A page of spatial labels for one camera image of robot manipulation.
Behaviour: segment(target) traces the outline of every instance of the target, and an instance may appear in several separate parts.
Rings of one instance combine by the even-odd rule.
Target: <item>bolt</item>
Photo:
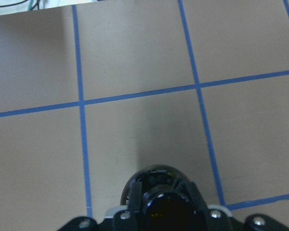
[[[262,217],[254,217],[252,221],[255,225],[265,225],[265,221]]]
[[[211,214],[211,217],[213,218],[221,218],[222,216],[221,212],[218,210],[212,210],[210,214]]]
[[[79,228],[84,229],[87,228],[90,225],[89,219],[84,219],[81,223],[79,223]]]
[[[126,212],[122,213],[122,214],[120,215],[120,218],[121,218],[122,220],[126,220],[126,219],[130,218],[130,212],[129,212],[129,211],[126,211]]]

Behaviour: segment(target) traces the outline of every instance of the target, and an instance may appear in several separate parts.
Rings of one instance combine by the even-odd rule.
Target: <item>green cable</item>
[[[28,6],[28,11],[31,10],[31,8],[32,8],[32,4],[33,4],[33,0],[30,0],[30,2],[29,2],[29,6]]]

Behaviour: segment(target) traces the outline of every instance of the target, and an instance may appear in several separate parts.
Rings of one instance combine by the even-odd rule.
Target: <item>screw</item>
[[[210,214],[211,214],[211,217],[213,218],[221,218],[222,216],[221,212],[218,210],[212,210]]]
[[[262,217],[254,217],[252,221],[255,225],[265,225],[265,221]]]
[[[126,211],[126,212],[122,213],[122,214],[120,215],[120,218],[121,218],[122,220],[129,219],[129,218],[130,218],[130,212],[129,212],[129,211]]]
[[[90,220],[89,219],[84,219],[81,223],[79,223],[79,228],[84,229],[89,227],[90,225]]]

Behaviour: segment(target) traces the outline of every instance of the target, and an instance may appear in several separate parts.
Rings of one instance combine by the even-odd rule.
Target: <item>silver screw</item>
[[[218,210],[212,210],[210,212],[210,214],[211,214],[211,217],[213,217],[213,218],[221,218],[222,217],[221,212]]]
[[[120,218],[121,218],[122,220],[126,220],[126,219],[130,218],[130,212],[129,212],[129,211],[126,211],[126,212],[122,213],[122,214],[120,215]]]
[[[252,221],[255,225],[265,225],[265,220],[262,217],[254,217]]]
[[[79,223],[79,228],[84,229],[90,225],[89,219],[84,219],[81,223]]]

